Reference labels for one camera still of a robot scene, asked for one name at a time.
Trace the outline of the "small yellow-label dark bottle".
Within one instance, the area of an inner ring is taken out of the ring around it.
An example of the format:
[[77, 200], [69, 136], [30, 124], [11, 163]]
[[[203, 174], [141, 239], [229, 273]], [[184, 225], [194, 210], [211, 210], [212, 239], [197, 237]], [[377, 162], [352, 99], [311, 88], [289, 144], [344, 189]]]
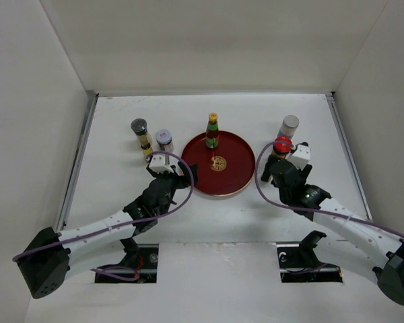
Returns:
[[151, 143], [147, 142], [146, 144], [141, 145], [141, 150], [143, 152], [144, 160], [149, 163], [152, 159], [152, 153], [154, 152]]

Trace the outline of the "chili sauce jar red lid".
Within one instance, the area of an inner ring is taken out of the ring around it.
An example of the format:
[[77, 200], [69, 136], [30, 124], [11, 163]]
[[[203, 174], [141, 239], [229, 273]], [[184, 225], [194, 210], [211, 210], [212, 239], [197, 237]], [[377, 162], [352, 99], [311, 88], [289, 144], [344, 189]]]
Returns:
[[273, 144], [273, 149], [272, 149], [272, 156], [279, 158], [279, 159], [285, 159], [290, 151], [293, 148], [293, 143], [290, 140], [290, 138], [286, 136], [280, 136], [276, 138], [274, 144]]

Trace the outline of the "short jar with white lid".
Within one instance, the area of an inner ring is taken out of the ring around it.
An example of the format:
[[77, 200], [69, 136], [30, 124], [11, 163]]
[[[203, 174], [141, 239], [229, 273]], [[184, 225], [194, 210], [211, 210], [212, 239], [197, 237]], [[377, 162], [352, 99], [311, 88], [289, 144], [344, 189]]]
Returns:
[[172, 134], [169, 130], [160, 129], [156, 133], [156, 141], [161, 151], [173, 152]]

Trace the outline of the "green-label sauce bottle yellow cap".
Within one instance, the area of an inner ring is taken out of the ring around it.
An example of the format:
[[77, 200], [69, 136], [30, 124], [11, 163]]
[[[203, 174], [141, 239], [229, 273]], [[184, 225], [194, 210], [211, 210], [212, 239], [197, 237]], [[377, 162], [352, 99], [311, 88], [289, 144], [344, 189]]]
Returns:
[[208, 123], [205, 132], [205, 144], [210, 149], [215, 149], [219, 143], [218, 115], [214, 112], [208, 116]]

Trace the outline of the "blue-label jar silver lid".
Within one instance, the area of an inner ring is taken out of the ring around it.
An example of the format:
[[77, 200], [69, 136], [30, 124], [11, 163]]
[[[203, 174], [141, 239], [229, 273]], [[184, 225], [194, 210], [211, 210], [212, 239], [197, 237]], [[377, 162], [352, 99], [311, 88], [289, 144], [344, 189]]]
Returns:
[[294, 115], [285, 116], [279, 128], [278, 136], [279, 137], [284, 136], [291, 139], [294, 136], [299, 124], [300, 121], [297, 116]]

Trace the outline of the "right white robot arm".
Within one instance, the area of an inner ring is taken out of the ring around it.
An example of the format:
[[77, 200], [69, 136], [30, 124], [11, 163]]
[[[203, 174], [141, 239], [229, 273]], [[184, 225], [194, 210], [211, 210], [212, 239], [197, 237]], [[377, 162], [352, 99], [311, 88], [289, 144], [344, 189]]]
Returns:
[[306, 266], [334, 264], [366, 278], [393, 302], [404, 306], [404, 234], [364, 220], [344, 208], [330, 193], [307, 183], [311, 165], [296, 167], [271, 156], [257, 182], [270, 182], [279, 192], [277, 207], [289, 209], [343, 238], [312, 231], [301, 242]]

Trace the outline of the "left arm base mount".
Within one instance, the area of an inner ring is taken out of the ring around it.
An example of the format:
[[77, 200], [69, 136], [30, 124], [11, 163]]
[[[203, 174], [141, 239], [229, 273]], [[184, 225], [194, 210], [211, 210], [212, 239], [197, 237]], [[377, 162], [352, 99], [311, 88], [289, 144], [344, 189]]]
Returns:
[[159, 245], [138, 244], [133, 238], [121, 242], [125, 246], [124, 258], [116, 264], [107, 264], [96, 269], [94, 283], [157, 283]]

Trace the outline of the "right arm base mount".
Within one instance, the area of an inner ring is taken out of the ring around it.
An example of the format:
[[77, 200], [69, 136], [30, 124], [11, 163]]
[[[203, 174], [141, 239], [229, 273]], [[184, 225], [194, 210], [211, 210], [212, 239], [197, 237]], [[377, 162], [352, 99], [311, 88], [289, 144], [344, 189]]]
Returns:
[[327, 235], [310, 232], [300, 242], [276, 244], [282, 283], [342, 283], [341, 269], [334, 264], [321, 262], [314, 252], [317, 244]]

